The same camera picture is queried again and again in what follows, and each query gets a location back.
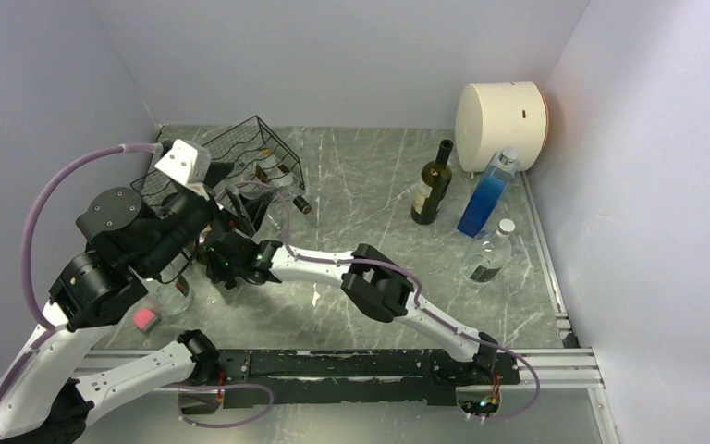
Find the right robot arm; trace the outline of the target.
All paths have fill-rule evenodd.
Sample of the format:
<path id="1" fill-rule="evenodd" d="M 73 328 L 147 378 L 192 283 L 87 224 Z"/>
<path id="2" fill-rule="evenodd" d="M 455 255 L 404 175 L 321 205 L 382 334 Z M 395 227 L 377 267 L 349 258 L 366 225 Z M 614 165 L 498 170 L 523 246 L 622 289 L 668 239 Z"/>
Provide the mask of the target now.
<path id="1" fill-rule="evenodd" d="M 231 289 L 239 280 L 311 282 L 342 290 L 373 321 L 398 322 L 432 339 L 461 364 L 471 382 L 496 373 L 496 341 L 439 309 L 422 292 L 418 279 L 369 244 L 354 251 L 305 250 L 279 240 L 254 240 L 229 231 L 210 233 L 202 245 L 206 275 Z"/>

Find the clear bottle white cap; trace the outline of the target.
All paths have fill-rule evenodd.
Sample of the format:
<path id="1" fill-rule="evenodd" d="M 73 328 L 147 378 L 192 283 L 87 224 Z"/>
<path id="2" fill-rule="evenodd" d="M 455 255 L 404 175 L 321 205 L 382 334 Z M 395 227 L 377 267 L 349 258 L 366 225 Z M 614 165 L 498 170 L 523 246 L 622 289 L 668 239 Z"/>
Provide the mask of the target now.
<path id="1" fill-rule="evenodd" d="M 511 236 L 515 231 L 514 221 L 502 218 L 493 230 L 478 233 L 460 263 L 461 276 L 476 286 L 491 282 L 513 256 Z"/>

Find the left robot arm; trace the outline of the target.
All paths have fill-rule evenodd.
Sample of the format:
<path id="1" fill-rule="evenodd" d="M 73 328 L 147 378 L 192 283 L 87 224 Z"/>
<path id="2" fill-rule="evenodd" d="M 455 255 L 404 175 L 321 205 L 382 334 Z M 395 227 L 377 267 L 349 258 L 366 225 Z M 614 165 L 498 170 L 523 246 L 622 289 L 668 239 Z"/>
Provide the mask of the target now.
<path id="1" fill-rule="evenodd" d="M 50 290 L 45 322 L 0 379 L 0 443 L 71 443 L 114 409 L 163 386 L 219 382 L 219 353 L 189 330 L 149 356 L 88 376 L 73 372 L 92 345 L 141 300 L 144 280 L 159 278 L 220 211 L 190 162 L 167 166 L 178 186 L 160 213 L 129 188 L 103 192 L 79 218 L 86 250 Z"/>

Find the green wine bottle black neck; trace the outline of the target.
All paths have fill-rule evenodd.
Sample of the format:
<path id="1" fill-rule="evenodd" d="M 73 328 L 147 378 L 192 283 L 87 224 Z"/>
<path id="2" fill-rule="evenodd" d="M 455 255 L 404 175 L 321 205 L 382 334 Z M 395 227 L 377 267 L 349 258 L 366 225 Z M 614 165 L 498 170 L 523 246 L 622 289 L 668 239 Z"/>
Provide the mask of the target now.
<path id="1" fill-rule="evenodd" d="M 410 216 L 419 225 L 432 224 L 444 200 L 452 180 L 452 169 L 448 160 L 455 144 L 450 139 L 440 142 L 435 159 L 426 163 L 421 170 L 421 178 L 414 193 Z"/>

